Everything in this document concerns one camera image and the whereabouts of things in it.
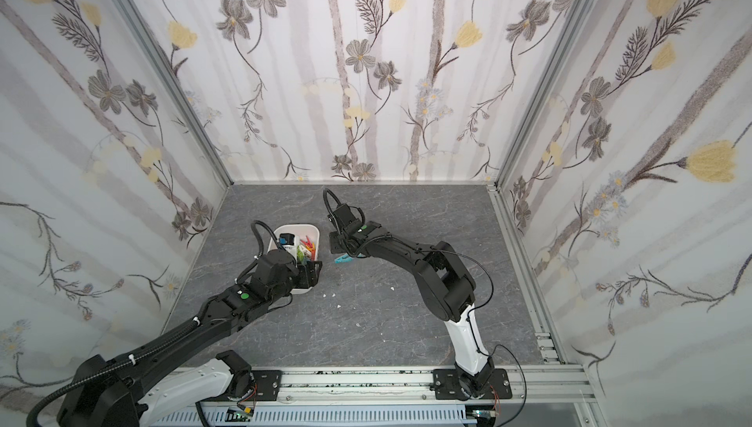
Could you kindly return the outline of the teal clothespin upper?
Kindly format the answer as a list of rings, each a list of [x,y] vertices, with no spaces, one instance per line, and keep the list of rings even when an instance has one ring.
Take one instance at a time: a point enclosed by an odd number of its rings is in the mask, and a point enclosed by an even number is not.
[[[334,262],[335,262],[335,264],[346,264],[347,262],[352,262],[353,260],[354,260],[353,257],[348,256],[348,255],[344,255],[344,256],[340,256],[340,257],[336,258],[334,260]]]

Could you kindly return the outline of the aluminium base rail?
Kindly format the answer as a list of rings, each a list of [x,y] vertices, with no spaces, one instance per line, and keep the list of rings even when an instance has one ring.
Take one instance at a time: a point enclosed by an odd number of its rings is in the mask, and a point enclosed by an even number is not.
[[[247,399],[221,395],[230,373],[219,362],[180,368],[146,397],[148,411],[137,426],[186,407],[236,407],[253,413],[260,405],[462,405],[475,426],[603,426],[606,423],[583,368],[578,365],[505,366],[513,397],[487,402],[439,401],[430,366],[261,368]]]

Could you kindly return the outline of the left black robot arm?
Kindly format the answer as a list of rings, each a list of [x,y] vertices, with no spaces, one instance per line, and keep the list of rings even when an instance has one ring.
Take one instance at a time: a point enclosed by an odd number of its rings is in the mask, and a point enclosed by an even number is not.
[[[39,401],[25,424],[38,426],[39,415],[61,399],[57,414],[60,426],[137,426],[148,411],[148,392],[176,368],[276,311],[274,303],[292,297],[295,290],[315,287],[322,262],[300,264],[277,238],[272,239],[274,248],[268,250],[259,227],[267,232],[272,229],[262,221],[252,222],[260,254],[230,286],[209,297],[195,317],[111,360],[93,356],[80,365],[72,382]]]

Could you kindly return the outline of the white plastic storage box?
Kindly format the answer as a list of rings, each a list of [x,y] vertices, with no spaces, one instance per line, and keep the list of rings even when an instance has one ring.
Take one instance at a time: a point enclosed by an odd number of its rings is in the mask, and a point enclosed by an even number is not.
[[[296,235],[296,247],[283,249],[294,258],[299,272],[299,280],[292,294],[302,295],[313,290],[319,282],[323,267],[318,259],[320,231],[313,224],[286,224],[274,230],[277,241],[279,234],[283,232]]]

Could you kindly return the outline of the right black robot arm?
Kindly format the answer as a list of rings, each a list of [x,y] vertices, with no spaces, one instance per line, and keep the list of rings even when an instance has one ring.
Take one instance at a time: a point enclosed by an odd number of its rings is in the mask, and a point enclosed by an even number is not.
[[[384,260],[414,279],[430,313],[445,325],[454,348],[454,366],[432,372],[432,391],[439,401],[498,402],[513,397],[507,371],[497,367],[494,353],[481,338],[476,319],[477,288],[463,256],[450,244],[420,244],[403,239],[380,223],[369,221],[362,209],[342,202],[329,188],[323,191],[327,219],[334,226],[334,254],[353,259]]]

